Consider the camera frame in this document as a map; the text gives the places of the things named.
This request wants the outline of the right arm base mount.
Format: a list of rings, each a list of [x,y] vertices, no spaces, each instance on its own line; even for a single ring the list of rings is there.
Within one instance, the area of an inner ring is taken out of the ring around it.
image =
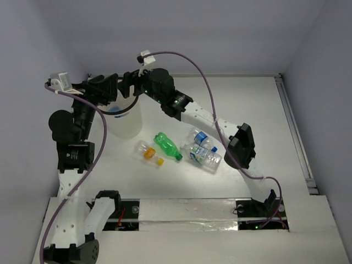
[[[275,199],[272,205],[254,200],[236,200],[232,213],[237,216],[239,230],[289,230],[283,201]]]

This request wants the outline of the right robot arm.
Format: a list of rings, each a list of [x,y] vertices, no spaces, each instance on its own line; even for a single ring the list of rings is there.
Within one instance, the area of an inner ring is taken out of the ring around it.
[[[273,203],[269,199],[271,190],[255,161],[255,142],[251,126],[246,123],[235,125],[214,117],[190,96],[178,91],[174,79],[165,69],[153,69],[143,74],[138,71],[127,72],[120,78],[118,89],[123,96],[128,97],[131,86],[134,87],[134,95],[145,94],[155,100],[169,117],[197,127],[223,143],[226,151],[224,160],[226,164],[239,170],[245,180],[254,200],[254,211],[265,216],[273,210]]]

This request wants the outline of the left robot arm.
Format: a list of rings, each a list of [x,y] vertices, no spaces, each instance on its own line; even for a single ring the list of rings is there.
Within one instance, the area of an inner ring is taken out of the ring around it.
[[[121,213],[116,190],[102,190],[92,203],[86,201],[87,181],[107,140],[107,122],[99,107],[116,101],[117,86],[117,74],[72,84],[63,72],[45,83],[47,90],[73,103],[69,111],[58,110],[48,121],[57,146],[59,205],[41,241],[40,263],[96,263],[98,237],[107,219]]]

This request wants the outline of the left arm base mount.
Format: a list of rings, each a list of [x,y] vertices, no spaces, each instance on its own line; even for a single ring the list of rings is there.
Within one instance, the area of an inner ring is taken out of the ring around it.
[[[139,199],[122,199],[120,211],[109,217],[103,231],[138,231],[139,212]]]

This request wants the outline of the small blue label bottle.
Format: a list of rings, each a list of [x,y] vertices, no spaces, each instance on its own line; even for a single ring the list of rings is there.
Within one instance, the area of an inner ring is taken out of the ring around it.
[[[189,142],[196,143],[197,145],[208,149],[212,152],[217,152],[218,148],[215,147],[213,140],[199,128],[193,127],[187,135]]]

